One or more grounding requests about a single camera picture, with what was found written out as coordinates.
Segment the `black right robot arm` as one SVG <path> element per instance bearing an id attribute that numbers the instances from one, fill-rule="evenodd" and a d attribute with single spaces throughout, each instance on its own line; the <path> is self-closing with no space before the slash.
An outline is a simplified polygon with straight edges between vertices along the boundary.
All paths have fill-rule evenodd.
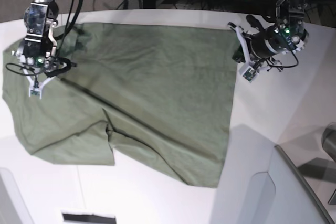
<path id="1" fill-rule="evenodd" d="M 19 68 L 17 75 L 36 78 L 44 73 L 51 78 L 76 67 L 76 63 L 60 55 L 63 41 L 73 24 L 66 25 L 63 34 L 55 37 L 58 14 L 55 0 L 33 0 L 26 9 L 24 23 L 27 34 L 14 52 L 19 61 L 15 64 Z"/>

